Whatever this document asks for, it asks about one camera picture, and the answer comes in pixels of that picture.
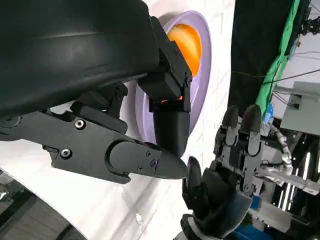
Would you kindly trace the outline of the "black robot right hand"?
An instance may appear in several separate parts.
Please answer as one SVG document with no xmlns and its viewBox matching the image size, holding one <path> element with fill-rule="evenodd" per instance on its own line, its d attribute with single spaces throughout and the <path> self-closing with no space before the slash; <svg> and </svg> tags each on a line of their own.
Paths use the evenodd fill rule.
<svg viewBox="0 0 320 240">
<path fill-rule="evenodd" d="M 215 159 L 201 171 L 188 159 L 182 197 L 192 214 L 180 220 L 177 240 L 222 240 L 244 220 L 253 201 L 254 175 L 262 162 L 261 109 L 250 105 L 238 121 L 238 107 L 227 108 L 215 140 Z"/>
</svg>

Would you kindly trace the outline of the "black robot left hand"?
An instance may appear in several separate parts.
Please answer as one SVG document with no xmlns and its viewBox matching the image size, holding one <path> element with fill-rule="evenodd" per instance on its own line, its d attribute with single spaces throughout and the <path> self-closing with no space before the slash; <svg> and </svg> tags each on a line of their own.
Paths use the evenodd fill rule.
<svg viewBox="0 0 320 240">
<path fill-rule="evenodd" d="M 149 98 L 155 143 L 126 134 L 130 81 Z M 56 169 L 119 184 L 186 178 L 191 82 L 141 0 L 0 3 L 0 138 L 41 144 Z"/>
</svg>

